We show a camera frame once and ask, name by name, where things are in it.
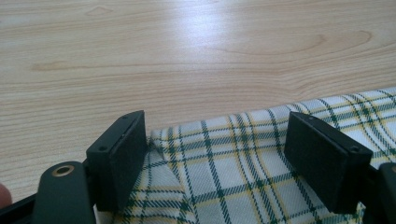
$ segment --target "green plaid pattern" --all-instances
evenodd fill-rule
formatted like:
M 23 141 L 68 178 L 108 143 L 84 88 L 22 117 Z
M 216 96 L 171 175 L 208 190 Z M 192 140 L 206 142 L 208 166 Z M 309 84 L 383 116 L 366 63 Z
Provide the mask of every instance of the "green plaid pattern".
M 290 111 L 330 123 L 396 161 L 396 88 L 328 97 L 154 131 L 117 223 L 361 223 L 329 213 L 283 148 Z

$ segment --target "checkered cloth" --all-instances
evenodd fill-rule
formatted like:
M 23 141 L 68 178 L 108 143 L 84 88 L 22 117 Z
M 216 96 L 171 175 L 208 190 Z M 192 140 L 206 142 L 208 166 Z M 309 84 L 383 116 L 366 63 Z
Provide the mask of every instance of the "checkered cloth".
M 285 158 L 290 111 L 331 124 L 396 161 L 396 88 L 236 114 L 154 131 L 143 172 L 115 223 L 361 223 L 329 213 Z

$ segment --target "light wood surface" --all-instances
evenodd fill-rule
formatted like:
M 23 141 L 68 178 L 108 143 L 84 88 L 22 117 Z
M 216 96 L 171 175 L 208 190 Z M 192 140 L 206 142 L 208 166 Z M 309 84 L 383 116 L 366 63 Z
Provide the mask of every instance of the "light wood surface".
M 0 182 L 14 201 L 119 116 L 147 130 L 396 86 L 396 1 L 0 1 Z

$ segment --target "wooden table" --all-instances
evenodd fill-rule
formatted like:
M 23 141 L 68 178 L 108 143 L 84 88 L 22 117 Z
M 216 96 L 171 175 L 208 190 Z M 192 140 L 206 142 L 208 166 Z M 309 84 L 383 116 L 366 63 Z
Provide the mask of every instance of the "wooden table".
M 119 116 L 147 130 L 396 86 L 396 2 L 0 2 L 0 182 L 14 201 Z

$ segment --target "plaid fabric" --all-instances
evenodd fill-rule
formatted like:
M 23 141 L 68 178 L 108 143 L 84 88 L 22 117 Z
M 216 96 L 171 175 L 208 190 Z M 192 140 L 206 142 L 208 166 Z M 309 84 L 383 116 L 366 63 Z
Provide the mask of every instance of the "plaid fabric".
M 329 213 L 286 160 L 290 111 L 325 120 L 396 161 L 396 88 L 329 97 L 154 131 L 116 223 L 361 223 Z

